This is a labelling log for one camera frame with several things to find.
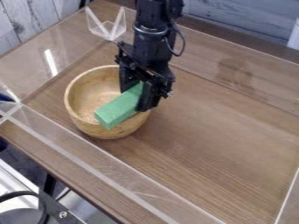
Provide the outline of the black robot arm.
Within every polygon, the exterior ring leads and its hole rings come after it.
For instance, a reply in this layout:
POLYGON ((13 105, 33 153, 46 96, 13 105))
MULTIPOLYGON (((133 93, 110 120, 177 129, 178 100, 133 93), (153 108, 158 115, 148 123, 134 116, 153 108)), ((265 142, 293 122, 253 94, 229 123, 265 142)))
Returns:
POLYGON ((185 38, 174 20, 182 16, 182 0, 134 0, 133 44, 116 43, 120 92, 141 84, 134 111, 154 108, 172 95, 174 75, 168 63, 180 57, 185 38))

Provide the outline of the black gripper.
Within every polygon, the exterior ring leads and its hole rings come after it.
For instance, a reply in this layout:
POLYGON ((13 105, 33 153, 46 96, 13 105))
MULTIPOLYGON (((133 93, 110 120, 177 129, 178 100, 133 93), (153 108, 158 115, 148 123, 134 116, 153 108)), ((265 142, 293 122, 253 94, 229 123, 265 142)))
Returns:
POLYGON ((134 28, 133 43, 116 43, 118 52, 120 92, 141 83, 141 94, 134 110, 145 112, 158 105, 158 101, 173 95, 173 72, 168 63, 173 56, 174 31, 166 27, 162 31, 145 31, 134 28))

